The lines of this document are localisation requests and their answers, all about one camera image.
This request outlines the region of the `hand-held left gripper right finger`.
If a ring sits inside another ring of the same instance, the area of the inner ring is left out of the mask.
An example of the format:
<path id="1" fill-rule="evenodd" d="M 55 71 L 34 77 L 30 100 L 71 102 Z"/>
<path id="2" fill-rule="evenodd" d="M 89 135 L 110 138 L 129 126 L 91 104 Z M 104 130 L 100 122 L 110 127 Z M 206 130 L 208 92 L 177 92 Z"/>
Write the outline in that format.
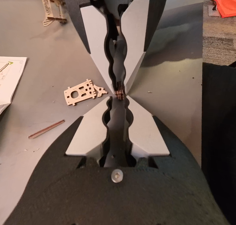
<path id="1" fill-rule="evenodd" d="M 169 156 L 170 151 L 156 125 L 154 116 L 130 96 L 125 97 L 124 132 L 125 157 L 128 166 L 135 167 L 140 158 Z"/>

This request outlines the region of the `orange cloth bag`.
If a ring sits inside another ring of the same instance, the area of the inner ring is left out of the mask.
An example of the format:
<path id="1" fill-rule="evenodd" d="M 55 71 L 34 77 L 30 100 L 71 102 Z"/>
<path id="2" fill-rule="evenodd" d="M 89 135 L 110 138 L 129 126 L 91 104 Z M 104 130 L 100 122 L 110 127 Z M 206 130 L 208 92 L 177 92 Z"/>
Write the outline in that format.
<path id="1" fill-rule="evenodd" d="M 214 0 L 222 18 L 236 16 L 236 0 Z"/>

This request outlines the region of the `thin wooden stick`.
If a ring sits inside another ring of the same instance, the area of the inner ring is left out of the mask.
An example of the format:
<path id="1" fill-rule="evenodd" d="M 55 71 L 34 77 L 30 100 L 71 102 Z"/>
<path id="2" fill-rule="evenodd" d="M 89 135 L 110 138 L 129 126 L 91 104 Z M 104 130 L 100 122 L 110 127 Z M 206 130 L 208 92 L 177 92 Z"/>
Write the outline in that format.
<path id="1" fill-rule="evenodd" d="M 36 138 L 36 137 L 38 137 L 38 136 L 40 136 L 40 135 L 42 135 L 42 134 L 48 132 L 49 130 L 51 130 L 51 129 L 53 129 L 53 128 L 59 126 L 59 125 L 61 125 L 61 124 L 64 123 L 64 122 L 65 122 L 65 120 L 58 121 L 58 122 L 56 122 L 56 123 L 54 123 L 54 124 L 52 124 L 52 125 L 50 125 L 50 126 L 44 128 L 44 129 L 42 129 L 42 130 L 39 130 L 38 132 L 35 132 L 35 133 L 32 134 L 32 135 L 29 135 L 29 136 L 28 136 L 28 139 L 34 139 L 34 138 Z"/>

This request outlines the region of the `person's dark clothing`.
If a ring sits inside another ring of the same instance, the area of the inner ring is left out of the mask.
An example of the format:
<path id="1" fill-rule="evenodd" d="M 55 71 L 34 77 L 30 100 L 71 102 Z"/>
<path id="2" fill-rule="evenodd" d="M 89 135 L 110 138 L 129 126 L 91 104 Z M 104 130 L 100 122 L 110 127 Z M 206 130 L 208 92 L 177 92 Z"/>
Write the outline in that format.
<path id="1" fill-rule="evenodd" d="M 202 171 L 236 224 L 236 66 L 202 64 Z"/>

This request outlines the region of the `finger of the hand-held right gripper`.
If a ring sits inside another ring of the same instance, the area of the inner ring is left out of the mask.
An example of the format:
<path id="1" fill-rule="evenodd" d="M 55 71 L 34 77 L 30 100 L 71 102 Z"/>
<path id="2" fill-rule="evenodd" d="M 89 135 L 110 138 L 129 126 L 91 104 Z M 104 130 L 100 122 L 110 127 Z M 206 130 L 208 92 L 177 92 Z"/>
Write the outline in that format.
<path id="1" fill-rule="evenodd" d="M 146 54 L 144 51 L 149 0 L 133 0 L 121 16 L 121 33 L 127 53 L 124 60 L 125 93 L 128 94 Z"/>
<path id="2" fill-rule="evenodd" d="M 113 94 L 116 91 L 116 77 L 113 72 L 114 58 L 110 51 L 107 16 L 90 5 L 81 8 L 81 15 L 90 49 L 90 56 Z"/>

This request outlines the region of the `small layered wooden model part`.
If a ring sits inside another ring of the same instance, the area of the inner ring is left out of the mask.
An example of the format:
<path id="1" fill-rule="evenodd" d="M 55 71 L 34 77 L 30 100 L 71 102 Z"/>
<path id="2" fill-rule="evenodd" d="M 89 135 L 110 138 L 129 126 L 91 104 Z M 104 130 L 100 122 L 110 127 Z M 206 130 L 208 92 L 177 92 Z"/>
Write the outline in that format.
<path id="1" fill-rule="evenodd" d="M 115 95 L 118 100 L 125 99 L 125 85 L 122 81 L 118 81 L 115 88 Z"/>

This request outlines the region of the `small pronged wooden piece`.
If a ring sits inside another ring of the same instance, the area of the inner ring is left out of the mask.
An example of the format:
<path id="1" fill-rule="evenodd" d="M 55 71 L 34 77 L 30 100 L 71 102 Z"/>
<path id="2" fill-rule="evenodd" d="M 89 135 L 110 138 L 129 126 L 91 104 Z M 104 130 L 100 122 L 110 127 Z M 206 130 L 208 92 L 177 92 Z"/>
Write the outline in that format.
<path id="1" fill-rule="evenodd" d="M 103 94 L 107 94 L 108 92 L 104 90 L 103 87 L 98 87 L 96 85 L 93 85 L 94 90 L 97 92 L 97 97 L 102 97 Z"/>

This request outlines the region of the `white instruction booklet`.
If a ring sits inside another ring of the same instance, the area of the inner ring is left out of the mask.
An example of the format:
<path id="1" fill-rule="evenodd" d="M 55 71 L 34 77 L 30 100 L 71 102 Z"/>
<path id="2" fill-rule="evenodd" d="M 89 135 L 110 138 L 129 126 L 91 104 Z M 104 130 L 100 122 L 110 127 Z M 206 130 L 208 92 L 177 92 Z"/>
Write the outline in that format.
<path id="1" fill-rule="evenodd" d="M 0 57 L 0 114 L 11 104 L 27 57 Z"/>

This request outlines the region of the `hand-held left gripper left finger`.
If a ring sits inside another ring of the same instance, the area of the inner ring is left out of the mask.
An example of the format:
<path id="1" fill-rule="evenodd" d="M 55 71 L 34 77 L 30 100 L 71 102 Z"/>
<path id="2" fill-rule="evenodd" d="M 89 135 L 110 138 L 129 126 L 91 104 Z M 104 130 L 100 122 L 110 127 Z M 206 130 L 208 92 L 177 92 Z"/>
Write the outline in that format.
<path id="1" fill-rule="evenodd" d="M 109 96 L 83 115 L 65 154 L 93 158 L 104 167 L 110 150 L 107 124 L 111 120 L 113 97 Z"/>

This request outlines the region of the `assembled wooden model frame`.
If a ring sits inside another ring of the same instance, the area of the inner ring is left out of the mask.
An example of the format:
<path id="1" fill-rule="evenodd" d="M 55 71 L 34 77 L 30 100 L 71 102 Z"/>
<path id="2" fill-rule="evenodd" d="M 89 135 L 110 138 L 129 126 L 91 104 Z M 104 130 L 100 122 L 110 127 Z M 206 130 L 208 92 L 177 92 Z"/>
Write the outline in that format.
<path id="1" fill-rule="evenodd" d="M 54 21 L 58 21 L 61 25 L 67 23 L 67 18 L 64 13 L 65 11 L 65 0 L 42 0 L 43 9 L 45 12 L 45 18 L 43 20 L 43 26 L 47 27 L 52 24 Z M 58 8 L 59 16 L 53 14 L 52 4 Z"/>

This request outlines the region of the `flat wooden plate with holes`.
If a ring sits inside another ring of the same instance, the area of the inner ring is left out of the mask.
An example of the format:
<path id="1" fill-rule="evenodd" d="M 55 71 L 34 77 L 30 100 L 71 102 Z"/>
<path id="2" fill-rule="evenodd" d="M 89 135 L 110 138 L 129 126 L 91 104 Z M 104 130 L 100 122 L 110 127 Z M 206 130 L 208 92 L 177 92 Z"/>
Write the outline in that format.
<path id="1" fill-rule="evenodd" d="M 78 84 L 74 87 L 68 87 L 64 90 L 64 97 L 67 105 L 75 106 L 76 103 L 82 102 L 87 99 L 95 99 L 96 91 L 93 87 L 93 83 L 90 79 Z"/>

